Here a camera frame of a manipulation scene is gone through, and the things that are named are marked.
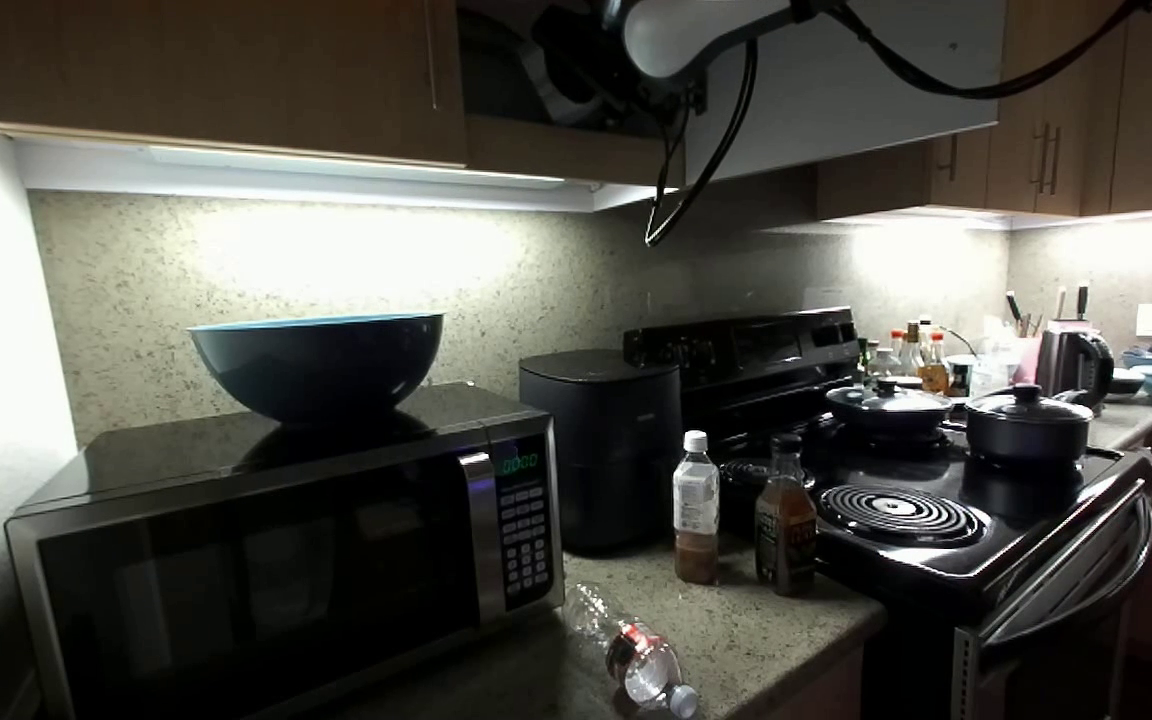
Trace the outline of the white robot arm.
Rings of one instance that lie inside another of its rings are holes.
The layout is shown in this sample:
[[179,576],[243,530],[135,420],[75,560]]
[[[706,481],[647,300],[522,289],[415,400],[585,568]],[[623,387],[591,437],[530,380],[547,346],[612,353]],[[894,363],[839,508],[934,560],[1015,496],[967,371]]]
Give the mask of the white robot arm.
[[547,5],[521,42],[521,66],[554,123],[635,130],[697,109],[706,62],[729,49],[821,11],[822,0]]

